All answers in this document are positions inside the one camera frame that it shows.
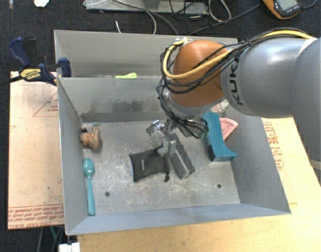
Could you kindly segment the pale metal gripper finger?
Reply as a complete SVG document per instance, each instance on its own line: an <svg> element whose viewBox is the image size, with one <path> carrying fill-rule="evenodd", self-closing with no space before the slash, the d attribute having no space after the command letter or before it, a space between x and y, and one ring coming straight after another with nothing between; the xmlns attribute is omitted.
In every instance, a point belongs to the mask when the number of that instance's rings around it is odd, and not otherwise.
<svg viewBox="0 0 321 252"><path fill-rule="evenodd" d="M146 129L146 132L150 137L150 142L151 142L152 147L161 156L166 155L166 150L164 149L163 144L162 144L163 127L164 127L164 125L159 120L155 120Z"/></svg>
<svg viewBox="0 0 321 252"><path fill-rule="evenodd" d="M175 134L167 134L162 138L162 145L168 156L168 159L174 164L173 155L176 154L177 136Z"/></svg>

